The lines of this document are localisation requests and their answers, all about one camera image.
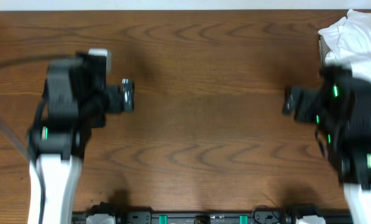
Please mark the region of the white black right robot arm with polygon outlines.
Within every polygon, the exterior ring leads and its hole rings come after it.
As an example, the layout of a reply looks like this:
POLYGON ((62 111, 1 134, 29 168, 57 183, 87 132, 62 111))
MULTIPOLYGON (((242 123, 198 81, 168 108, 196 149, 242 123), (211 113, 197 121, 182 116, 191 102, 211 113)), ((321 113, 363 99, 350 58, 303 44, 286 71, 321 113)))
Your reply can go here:
POLYGON ((287 86, 282 113, 315 124, 319 150, 337 172, 353 223, 371 223, 371 82, 329 65, 320 89, 287 86))

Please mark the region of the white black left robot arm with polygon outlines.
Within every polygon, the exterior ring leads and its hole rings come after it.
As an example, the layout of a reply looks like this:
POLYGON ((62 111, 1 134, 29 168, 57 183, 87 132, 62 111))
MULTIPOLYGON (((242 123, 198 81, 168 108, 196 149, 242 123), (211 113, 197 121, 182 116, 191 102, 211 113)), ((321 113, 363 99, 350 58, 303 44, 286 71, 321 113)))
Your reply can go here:
POLYGON ((89 49, 50 62, 42 101, 27 132, 28 223, 70 223, 86 145, 107 114, 134 110, 134 82, 108 85, 111 53, 89 49))

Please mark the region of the pile of white clothes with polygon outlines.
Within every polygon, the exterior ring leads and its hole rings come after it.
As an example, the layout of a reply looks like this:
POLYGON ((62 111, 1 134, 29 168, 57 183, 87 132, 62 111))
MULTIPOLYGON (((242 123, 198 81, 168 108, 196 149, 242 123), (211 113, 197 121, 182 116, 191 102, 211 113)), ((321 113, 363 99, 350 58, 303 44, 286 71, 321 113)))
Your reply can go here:
POLYGON ((350 9, 318 34, 328 47, 321 54, 323 64, 344 64, 354 77, 371 82, 371 13, 350 9))

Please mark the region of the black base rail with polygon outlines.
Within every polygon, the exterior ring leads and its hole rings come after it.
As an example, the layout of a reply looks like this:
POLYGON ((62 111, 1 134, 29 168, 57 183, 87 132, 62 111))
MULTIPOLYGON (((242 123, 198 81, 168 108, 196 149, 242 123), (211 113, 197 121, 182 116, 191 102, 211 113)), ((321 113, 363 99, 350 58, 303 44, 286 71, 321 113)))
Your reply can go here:
POLYGON ((122 210, 101 202, 86 212, 74 212, 70 223, 117 224, 252 224, 252 223, 352 223, 347 210, 320 210, 313 205, 270 208, 265 205, 241 212, 154 212, 122 210))

